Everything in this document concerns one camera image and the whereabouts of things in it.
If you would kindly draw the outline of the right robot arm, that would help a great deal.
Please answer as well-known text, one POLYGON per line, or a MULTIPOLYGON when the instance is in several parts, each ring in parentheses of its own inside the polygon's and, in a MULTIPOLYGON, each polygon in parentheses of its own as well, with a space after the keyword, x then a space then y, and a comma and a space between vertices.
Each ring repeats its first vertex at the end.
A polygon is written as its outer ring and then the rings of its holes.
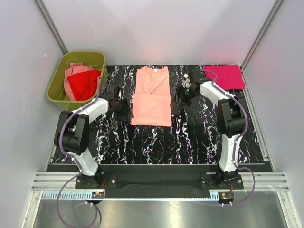
POLYGON ((238 177, 238 153, 240 142, 248 128, 247 111, 243 97, 237 97, 220 88, 215 79, 205 76, 210 70, 192 70, 183 75, 183 80, 176 88, 174 101, 179 106, 191 106, 197 96, 208 98, 217 106, 217 128, 222 134, 221 157, 218 170, 211 178, 211 185, 227 188, 238 177))

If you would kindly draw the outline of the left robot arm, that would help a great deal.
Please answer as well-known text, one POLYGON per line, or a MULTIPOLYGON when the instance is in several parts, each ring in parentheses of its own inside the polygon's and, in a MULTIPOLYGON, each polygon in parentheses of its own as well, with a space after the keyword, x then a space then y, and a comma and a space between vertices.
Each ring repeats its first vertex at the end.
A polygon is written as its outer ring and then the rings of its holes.
POLYGON ((54 138, 55 146, 79 168, 78 180, 92 188, 102 184, 103 174, 89 150, 90 123, 106 113, 113 113, 116 121, 133 115, 122 89, 116 85, 109 85, 101 95, 83 107, 62 111, 54 138))

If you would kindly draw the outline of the salmon pink t shirt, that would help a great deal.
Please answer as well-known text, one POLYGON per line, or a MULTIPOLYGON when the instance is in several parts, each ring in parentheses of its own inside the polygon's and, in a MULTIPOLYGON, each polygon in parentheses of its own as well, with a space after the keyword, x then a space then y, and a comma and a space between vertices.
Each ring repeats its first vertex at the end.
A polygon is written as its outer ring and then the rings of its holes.
POLYGON ((131 125, 171 127, 171 90, 168 68, 144 66, 136 72, 131 125))

